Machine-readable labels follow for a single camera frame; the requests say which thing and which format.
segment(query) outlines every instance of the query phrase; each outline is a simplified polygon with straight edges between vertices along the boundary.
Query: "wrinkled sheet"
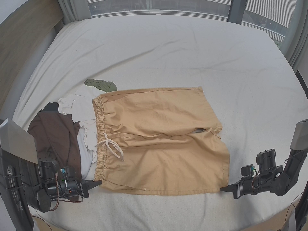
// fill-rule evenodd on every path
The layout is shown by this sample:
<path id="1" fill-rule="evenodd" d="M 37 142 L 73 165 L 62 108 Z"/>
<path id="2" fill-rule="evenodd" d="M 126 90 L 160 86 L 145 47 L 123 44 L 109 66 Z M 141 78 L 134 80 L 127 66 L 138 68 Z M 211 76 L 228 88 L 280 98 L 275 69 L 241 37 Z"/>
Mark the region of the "wrinkled sheet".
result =
<path id="1" fill-rule="evenodd" d="M 258 152 L 275 148 L 276 164 L 283 164 L 295 124 L 308 118 L 305 93 L 265 32 L 204 18 L 136 15 L 66 25 L 32 74 L 13 120 L 27 129 L 46 103 L 86 79 L 113 81 L 118 90 L 202 86 L 223 125 L 230 184 L 241 178 L 242 166 L 256 165 Z M 61 202 L 40 215 L 67 230 L 241 230 L 289 206 L 303 191 L 307 170 L 306 161 L 298 183 L 282 197 L 140 196 L 97 187 L 80 204 Z"/>

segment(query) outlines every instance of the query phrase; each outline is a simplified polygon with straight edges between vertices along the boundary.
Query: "crumpled green cloth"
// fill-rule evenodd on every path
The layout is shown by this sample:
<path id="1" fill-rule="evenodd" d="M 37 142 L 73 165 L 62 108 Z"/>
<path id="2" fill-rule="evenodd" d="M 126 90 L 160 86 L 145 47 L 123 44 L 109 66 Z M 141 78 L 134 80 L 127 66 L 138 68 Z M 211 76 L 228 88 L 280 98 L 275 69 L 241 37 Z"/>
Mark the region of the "crumpled green cloth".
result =
<path id="1" fill-rule="evenodd" d="M 96 87 L 97 89 L 103 90 L 105 92 L 118 90 L 115 83 L 112 81 L 104 81 L 102 79 L 87 79 L 84 84 L 89 87 Z"/>

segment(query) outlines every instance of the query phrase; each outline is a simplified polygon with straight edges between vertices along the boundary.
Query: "wooden headboard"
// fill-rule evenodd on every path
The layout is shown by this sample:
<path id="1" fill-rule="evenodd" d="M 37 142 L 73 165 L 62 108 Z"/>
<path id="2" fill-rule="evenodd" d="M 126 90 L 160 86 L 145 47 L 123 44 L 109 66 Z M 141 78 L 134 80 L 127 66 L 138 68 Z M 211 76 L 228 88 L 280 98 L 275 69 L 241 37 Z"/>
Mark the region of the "wooden headboard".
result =
<path id="1" fill-rule="evenodd" d="M 28 0 L 0 24 L 0 109 L 21 67 L 62 18 L 58 0 Z"/>

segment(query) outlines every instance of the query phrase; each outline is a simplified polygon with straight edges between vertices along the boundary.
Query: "tan shorts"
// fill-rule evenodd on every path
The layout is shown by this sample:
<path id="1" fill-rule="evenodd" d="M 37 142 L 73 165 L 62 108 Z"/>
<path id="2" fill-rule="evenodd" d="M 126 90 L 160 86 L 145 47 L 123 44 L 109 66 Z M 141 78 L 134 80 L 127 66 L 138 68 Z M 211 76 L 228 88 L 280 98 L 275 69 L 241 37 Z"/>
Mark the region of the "tan shorts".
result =
<path id="1" fill-rule="evenodd" d="M 222 125 L 202 87 L 113 91 L 93 99 L 93 106 L 97 141 L 106 133 L 124 153 L 122 161 L 98 146 L 94 180 L 102 187 L 186 195 L 228 184 L 229 152 L 217 134 Z M 198 128 L 203 131 L 193 133 Z"/>

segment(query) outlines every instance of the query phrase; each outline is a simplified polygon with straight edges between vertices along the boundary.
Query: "white drawstring bow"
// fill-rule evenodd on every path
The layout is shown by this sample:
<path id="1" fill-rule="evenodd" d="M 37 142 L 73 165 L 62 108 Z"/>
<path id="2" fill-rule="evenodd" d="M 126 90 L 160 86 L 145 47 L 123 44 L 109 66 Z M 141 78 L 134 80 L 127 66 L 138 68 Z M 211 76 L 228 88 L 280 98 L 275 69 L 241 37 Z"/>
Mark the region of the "white drawstring bow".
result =
<path id="1" fill-rule="evenodd" d="M 123 153 L 122 149 L 119 147 L 119 145 L 118 145 L 116 142 L 114 142 L 113 140 L 109 139 L 109 138 L 107 137 L 107 134 L 106 134 L 106 133 L 104 133 L 104 135 L 105 135 L 105 139 L 106 139 L 106 140 L 97 143 L 95 147 L 97 147 L 97 146 L 99 146 L 99 145 L 101 145 L 101 144 L 103 144 L 103 146 L 106 145 L 107 148 L 109 149 L 109 151 L 110 151 L 113 155 L 115 155 L 117 158 L 120 158 L 120 156 L 119 156 L 118 154 L 116 154 L 116 153 L 110 148 L 110 146 L 109 146 L 109 143 L 110 143 L 110 144 L 113 145 L 113 147 L 114 147 L 118 152 L 120 152 L 120 154 L 121 154 L 121 159 L 122 159 L 122 161 L 124 161 L 124 159 L 123 159 L 124 153 Z"/>

